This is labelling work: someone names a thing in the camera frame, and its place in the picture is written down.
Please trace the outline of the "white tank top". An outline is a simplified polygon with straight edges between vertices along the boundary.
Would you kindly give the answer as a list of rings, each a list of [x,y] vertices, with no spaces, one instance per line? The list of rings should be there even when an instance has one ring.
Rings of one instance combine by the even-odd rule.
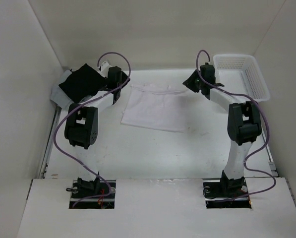
[[[155,85],[131,85],[121,124],[183,132],[186,123],[186,90]]]

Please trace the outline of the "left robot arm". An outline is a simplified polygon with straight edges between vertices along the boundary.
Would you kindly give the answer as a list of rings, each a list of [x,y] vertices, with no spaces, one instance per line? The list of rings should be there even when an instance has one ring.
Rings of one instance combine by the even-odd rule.
[[[104,86],[99,89],[102,96],[83,107],[71,104],[68,109],[70,116],[65,123],[64,136],[74,147],[79,164],[90,174],[89,180],[78,178],[72,188],[67,190],[75,199],[87,196],[93,198],[111,192],[110,186],[99,177],[98,169],[90,164],[88,150],[98,137],[99,113],[117,102],[128,79],[118,66],[102,66],[101,72],[106,74]]]

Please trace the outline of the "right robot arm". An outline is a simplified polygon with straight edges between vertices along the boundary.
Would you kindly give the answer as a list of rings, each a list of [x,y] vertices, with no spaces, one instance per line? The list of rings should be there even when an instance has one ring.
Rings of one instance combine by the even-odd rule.
[[[244,161],[262,131],[259,110],[251,101],[242,101],[220,90],[223,84],[216,83],[215,68],[209,63],[195,70],[182,84],[228,112],[227,132],[231,140],[228,161],[219,181],[203,183],[205,198],[233,198],[246,194]]]

